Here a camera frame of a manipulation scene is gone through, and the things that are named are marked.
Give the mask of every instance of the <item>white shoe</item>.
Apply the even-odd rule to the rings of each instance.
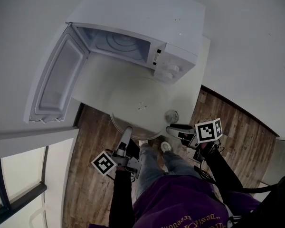
[[[161,150],[165,153],[166,151],[171,151],[171,145],[168,142],[161,143]]]
[[[144,143],[148,143],[148,140],[139,140],[138,145],[141,147]]]

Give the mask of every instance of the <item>microwave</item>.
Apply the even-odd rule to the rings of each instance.
[[[197,62],[204,15],[205,7],[193,0],[83,0],[39,63],[24,121],[63,121],[81,69],[95,53],[175,83]]]

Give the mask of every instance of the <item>black arm sleeve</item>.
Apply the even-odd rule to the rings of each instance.
[[[243,188],[242,183],[228,166],[227,162],[224,160],[223,156],[218,152],[218,150],[215,150],[213,153],[209,154],[206,158],[206,162],[212,171],[215,182],[221,194],[226,191],[241,190]]]
[[[132,206],[131,190],[131,173],[128,171],[116,171],[109,217],[110,228],[133,227],[135,217]]]

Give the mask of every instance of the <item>purple shirt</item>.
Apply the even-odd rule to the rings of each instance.
[[[259,205],[252,196],[239,192],[229,192],[224,198],[233,215],[245,215]],[[133,210],[134,228],[224,228],[229,218],[212,184],[193,176],[159,178],[138,198]]]

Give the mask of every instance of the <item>open microwave door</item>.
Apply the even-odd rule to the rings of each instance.
[[[24,121],[64,121],[71,94],[89,51],[74,30],[60,28],[47,49],[30,89]]]

